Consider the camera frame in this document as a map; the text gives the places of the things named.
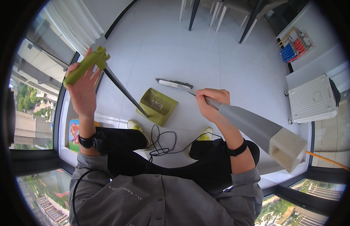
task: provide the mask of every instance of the black cable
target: black cable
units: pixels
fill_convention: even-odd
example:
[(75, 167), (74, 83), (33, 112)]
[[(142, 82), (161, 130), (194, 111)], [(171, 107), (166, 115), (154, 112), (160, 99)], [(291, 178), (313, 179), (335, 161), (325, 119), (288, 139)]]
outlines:
[[(156, 140), (156, 141), (153, 140), (153, 130), (154, 130), (154, 127), (155, 127), (155, 126), (157, 127), (157, 130), (158, 130), (158, 133), (159, 133), (159, 134), (157, 135), (157, 140)], [(164, 133), (173, 133), (173, 134), (175, 135), (175, 142), (174, 142), (174, 145), (173, 145), (173, 147), (172, 147), (171, 149), (168, 148), (168, 147), (163, 148), (163, 147), (161, 146), (161, 144), (160, 144), (160, 141), (159, 141), (160, 136), (161, 136), (162, 134), (164, 134)], [(126, 144), (126, 145), (131, 145), (131, 146), (136, 147), (136, 148), (138, 148), (138, 149), (147, 149), (147, 148), (150, 148), (151, 146), (154, 146), (154, 147), (156, 148), (155, 143), (158, 143), (158, 144), (159, 144), (159, 146), (160, 146), (159, 149), (156, 149), (156, 150), (151, 151), (151, 152), (149, 153), (149, 154), (150, 154), (150, 159), (149, 159), (149, 161), (148, 161), (148, 163), (147, 163), (147, 165), (146, 165), (146, 167), (145, 167), (145, 172), (144, 172), (144, 173), (146, 173), (146, 172), (148, 172), (148, 170), (149, 170), (149, 165), (150, 165), (150, 163), (152, 163), (152, 161), (153, 161), (153, 156), (163, 156), (163, 155), (165, 155), (165, 154), (175, 154), (175, 153), (182, 152), (182, 151), (184, 151), (186, 148), (188, 148), (193, 142), (195, 142), (197, 139), (199, 139), (199, 137), (201, 137), (202, 135), (208, 134), (208, 133), (210, 133), (210, 132), (200, 134), (195, 140), (193, 140), (191, 143), (189, 143), (189, 144), (188, 144), (184, 149), (182, 149), (181, 151), (171, 152), (171, 151), (175, 148), (175, 145), (176, 145), (176, 140), (177, 140), (176, 133), (175, 133), (174, 131), (166, 131), (166, 132), (160, 133), (159, 126), (158, 126), (157, 124), (154, 124), (153, 127), (152, 127), (152, 129), (151, 129), (151, 142), (152, 142), (152, 144), (151, 144), (149, 147), (143, 148), (143, 147), (139, 147), (139, 146), (133, 145), (133, 144)], [(219, 136), (219, 135), (217, 135), (217, 134), (213, 134), (213, 133), (210, 133), (210, 134), (215, 135), (215, 136), (218, 136), (219, 138), (222, 138), (221, 136)], [(119, 145), (115, 146), (114, 148), (112, 148), (112, 149), (109, 150), (109, 151), (104, 151), (104, 153), (110, 152), (110, 151), (112, 151), (112, 150), (114, 150), (114, 149), (116, 149), (116, 148), (118, 148), (118, 147), (120, 147), (120, 146), (122, 146), (122, 145), (124, 145), (124, 144), (119, 144)], [(93, 172), (93, 171), (104, 172), (105, 174), (108, 175), (109, 178), (113, 179), (108, 173), (106, 173), (106, 172), (105, 172), (104, 170), (102, 170), (102, 169), (92, 169), (92, 170), (88, 170), (87, 172), (85, 172), (85, 173), (78, 179), (76, 185), (74, 186), (73, 195), (72, 195), (72, 209), (73, 209), (73, 215), (74, 215), (74, 218), (76, 219), (76, 222), (77, 222), (77, 225), (78, 225), (78, 226), (80, 226), (80, 225), (79, 225), (78, 218), (77, 218), (77, 214), (76, 214), (76, 210), (75, 210), (75, 207), (74, 207), (74, 201), (75, 201), (76, 190), (77, 190), (78, 184), (79, 184), (79, 182), (82, 180), (82, 178), (83, 178), (84, 176), (86, 176), (88, 173)]]

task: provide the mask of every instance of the white curtain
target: white curtain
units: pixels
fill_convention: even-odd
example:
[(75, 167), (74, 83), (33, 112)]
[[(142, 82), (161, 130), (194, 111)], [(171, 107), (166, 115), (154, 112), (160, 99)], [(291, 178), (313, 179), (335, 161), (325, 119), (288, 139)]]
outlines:
[(82, 0), (50, 0), (44, 11), (82, 56), (104, 33)]

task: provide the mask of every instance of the person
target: person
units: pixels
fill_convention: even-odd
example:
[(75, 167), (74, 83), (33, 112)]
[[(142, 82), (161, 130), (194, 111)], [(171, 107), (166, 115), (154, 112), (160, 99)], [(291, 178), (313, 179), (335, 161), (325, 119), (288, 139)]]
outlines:
[[(71, 65), (67, 74), (77, 67), (78, 63)], [(133, 152), (152, 146), (136, 121), (129, 120), (129, 129), (95, 127), (94, 85), (100, 69), (93, 75), (92, 70), (74, 85), (67, 85), (83, 139), (70, 182), (71, 224), (254, 225), (263, 200), (256, 167), (259, 148), (245, 141), (239, 130), (204, 99), (208, 96), (230, 104), (229, 92), (196, 91), (201, 114), (217, 125), (225, 141), (211, 141), (211, 135), (204, 134), (187, 150), (187, 155), (198, 161), (164, 168)], [(96, 147), (82, 146), (100, 133), (103, 136)]]

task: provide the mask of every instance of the white sneaker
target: white sneaker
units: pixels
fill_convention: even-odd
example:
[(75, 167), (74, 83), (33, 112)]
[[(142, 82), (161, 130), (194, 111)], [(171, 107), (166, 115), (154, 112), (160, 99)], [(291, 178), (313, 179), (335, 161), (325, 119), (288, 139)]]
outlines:
[(144, 151), (150, 151), (153, 148), (153, 144), (150, 141), (150, 139), (143, 133), (142, 127), (140, 126), (140, 124), (138, 124), (138, 122), (136, 122), (135, 120), (131, 119), (128, 120), (127, 122), (127, 129), (137, 129), (138, 131), (140, 131), (147, 140), (147, 148), (143, 149)]
[[(206, 127), (205, 129), (203, 129), (199, 135), (203, 134), (202, 136), (200, 136), (199, 138), (197, 138), (196, 140), (199, 141), (203, 141), (203, 140), (211, 140), (213, 138), (213, 135), (211, 133), (214, 133), (213, 129), (211, 127)], [(186, 151), (186, 156), (188, 158), (190, 157), (190, 149), (191, 149), (192, 144), (190, 145), (189, 149)]]

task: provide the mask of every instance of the white suitcase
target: white suitcase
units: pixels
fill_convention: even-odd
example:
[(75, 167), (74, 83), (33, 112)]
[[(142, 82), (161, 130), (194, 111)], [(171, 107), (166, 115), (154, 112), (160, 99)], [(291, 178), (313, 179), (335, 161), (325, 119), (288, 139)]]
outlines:
[(288, 123), (306, 123), (329, 119), (337, 115), (329, 78), (322, 74), (316, 79), (288, 91), (292, 120)]

